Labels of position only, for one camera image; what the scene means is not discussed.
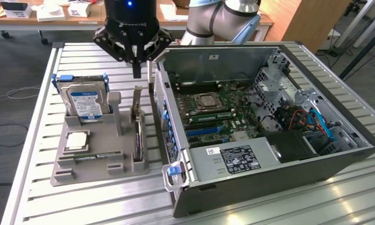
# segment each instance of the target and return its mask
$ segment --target blue cable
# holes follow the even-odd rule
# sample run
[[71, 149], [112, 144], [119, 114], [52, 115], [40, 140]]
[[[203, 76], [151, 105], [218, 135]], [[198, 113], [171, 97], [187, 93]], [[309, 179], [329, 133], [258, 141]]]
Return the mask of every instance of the blue cable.
[[[319, 114], [319, 112], [318, 112], [317, 110], [314, 110], [314, 109], [311, 109], [310, 112], [314, 112], [314, 113], [317, 114], [318, 120], [319, 120], [319, 122], [321, 122], [321, 126], [323, 127], [323, 129], [325, 129], [325, 131], [326, 131], [326, 135], [329, 136], [329, 138], [331, 138], [331, 139], [335, 141], [334, 134], [333, 134], [333, 132], [329, 130], [327, 126], [326, 126], [326, 122], [325, 122], [323, 116], [322, 116], [322, 115]], [[309, 123], [310, 123], [310, 124], [314, 124], [310, 115], [307, 116], [307, 120], [309, 120]]]

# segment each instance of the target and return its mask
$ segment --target hard disk drive label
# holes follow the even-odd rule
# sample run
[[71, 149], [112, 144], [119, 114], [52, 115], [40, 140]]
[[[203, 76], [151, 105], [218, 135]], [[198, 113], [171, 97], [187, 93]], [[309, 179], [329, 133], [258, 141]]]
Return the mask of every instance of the hard disk drive label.
[[230, 174], [242, 173], [245, 171], [262, 168], [250, 145], [231, 149], [222, 149], [221, 154], [223, 156]]
[[80, 118], [94, 120], [103, 116], [100, 104], [96, 102], [98, 92], [72, 92], [71, 96]]

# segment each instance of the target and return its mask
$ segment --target desk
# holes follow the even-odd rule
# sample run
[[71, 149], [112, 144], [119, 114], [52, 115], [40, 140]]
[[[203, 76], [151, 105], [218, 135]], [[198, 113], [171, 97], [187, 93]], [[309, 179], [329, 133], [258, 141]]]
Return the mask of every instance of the desk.
[[[43, 0], [23, 0], [35, 5], [40, 5]], [[173, 0], [158, 0], [158, 20], [160, 26], [168, 30], [186, 30], [187, 22], [170, 22], [164, 19], [160, 4], [173, 4]], [[106, 21], [104, 4], [94, 4], [91, 6], [91, 13], [87, 18], [74, 17], [68, 14], [68, 7], [64, 8], [67, 20], [38, 22], [36, 12], [32, 12], [30, 19], [16, 19], [0, 17], [0, 30], [95, 30], [100, 28]], [[266, 15], [262, 15], [262, 20], [257, 28], [255, 41], [263, 41], [270, 27], [274, 22]]]
[[[290, 49], [375, 134], [375, 110], [310, 50], [295, 42], [263, 44], [283, 44]], [[298, 85], [303, 89], [311, 87], [298, 70], [293, 66], [290, 69]], [[2, 225], [375, 224], [375, 154], [327, 181], [183, 218], [173, 217], [173, 202], [162, 178], [162, 156], [154, 140], [148, 141], [150, 174], [51, 186], [66, 113], [62, 97], [50, 82], [51, 75], [100, 75], [104, 72], [110, 75], [110, 88], [122, 92], [120, 110], [128, 110], [134, 86], [142, 85], [146, 77], [134, 79], [132, 69], [116, 62], [94, 43], [66, 43], [64, 47], [52, 49]], [[152, 126], [147, 88], [142, 92], [140, 102], [147, 110], [147, 126]]]

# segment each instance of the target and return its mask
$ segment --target floor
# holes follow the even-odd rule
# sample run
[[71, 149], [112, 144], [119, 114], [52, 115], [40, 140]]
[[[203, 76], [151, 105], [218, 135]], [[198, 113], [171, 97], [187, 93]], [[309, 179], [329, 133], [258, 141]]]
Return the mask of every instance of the floor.
[[[345, 27], [350, 24], [354, 14], [342, 17], [335, 29], [342, 33]], [[40, 37], [36, 31], [10, 31], [12, 39], [4, 39], [0, 36], [0, 95], [7, 91], [40, 85], [46, 65], [50, 58], [51, 46], [40, 43]], [[44, 31], [50, 42], [91, 42], [92, 31]], [[351, 51], [354, 56], [358, 55], [362, 48]], [[366, 55], [359, 64], [375, 54], [375, 47]], [[354, 56], [343, 55], [333, 70], [339, 74]], [[335, 58], [319, 56], [323, 62], [334, 64]], [[375, 108], [375, 59], [365, 65], [357, 74], [349, 79], [347, 83], [358, 92], [369, 104]], [[30, 90], [18, 96], [36, 94], [38, 90]], [[0, 124], [19, 123], [30, 125], [36, 98], [14, 100], [6, 97], [0, 98]], [[22, 127], [0, 127], [0, 144], [12, 145], [24, 140], [26, 131]], [[0, 147], [0, 220], [4, 213], [7, 198], [11, 190], [11, 183], [15, 176], [19, 158], [22, 154], [22, 145], [14, 148]]]

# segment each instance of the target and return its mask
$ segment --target hard drive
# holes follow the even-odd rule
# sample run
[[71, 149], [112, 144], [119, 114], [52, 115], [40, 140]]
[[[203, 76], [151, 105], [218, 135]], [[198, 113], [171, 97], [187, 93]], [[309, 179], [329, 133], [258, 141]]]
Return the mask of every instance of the hard drive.
[[102, 120], [111, 113], [107, 102], [108, 76], [54, 75], [52, 83], [62, 95], [68, 116], [79, 116], [80, 122]]

